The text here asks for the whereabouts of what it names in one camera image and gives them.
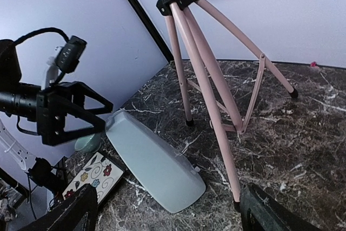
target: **red flower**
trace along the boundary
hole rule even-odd
[[[74,194],[74,190],[69,190],[66,194],[65,194],[65,199],[67,199],[68,197],[72,196]]]
[[[109,164],[109,165],[107,165],[107,167],[103,171],[103,176],[109,176],[111,171],[112,171],[112,165]]]

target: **marble surface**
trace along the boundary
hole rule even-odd
[[[196,80],[184,62],[188,79]],[[220,61],[245,115],[258,63]],[[322,230],[346,230],[346,71],[278,64],[300,93],[293,101],[266,71],[247,132],[228,133],[241,184],[259,184],[293,213]],[[165,211],[126,172],[98,214],[97,230],[242,230],[202,95],[190,88],[195,126],[185,125],[174,66],[167,65],[124,109],[201,168],[205,194],[178,214]],[[223,121],[229,117],[222,113]],[[101,151],[126,169],[107,138]],[[76,174],[91,155],[75,153]]]

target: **yellow flower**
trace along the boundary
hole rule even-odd
[[[81,182],[86,181],[87,178],[88,178],[88,174],[87,174],[87,173],[83,173],[83,174],[81,175]]]

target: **black pole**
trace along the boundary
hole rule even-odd
[[[170,49],[164,42],[161,35],[158,33],[156,27],[154,26],[154,24],[148,17],[147,13],[144,11],[139,1],[138,0],[128,0],[128,1],[131,4],[134,11],[136,12],[136,14],[138,15],[138,17],[140,18],[140,20],[142,21],[142,23],[144,24],[144,26],[146,27],[146,29],[148,30],[148,32],[150,33],[151,37],[154,39],[155,43],[161,50],[164,57],[167,59],[168,62],[173,61],[173,55]]]

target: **flower print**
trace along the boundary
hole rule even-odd
[[[97,188],[97,186],[99,185],[99,179],[96,179],[92,182],[91,184],[94,188]]]
[[[66,192],[66,194],[65,194],[65,199],[67,199],[68,197],[72,196],[74,193],[75,193],[75,192],[74,192],[74,190],[73,190],[73,189],[72,189],[72,190],[67,191],[67,192]]]
[[[103,171],[103,176],[109,176],[111,171],[112,171],[112,165],[109,164],[106,166],[105,170]]]
[[[81,182],[86,181],[87,178],[88,178],[88,174],[87,174],[87,173],[83,173],[83,174],[81,175]]]

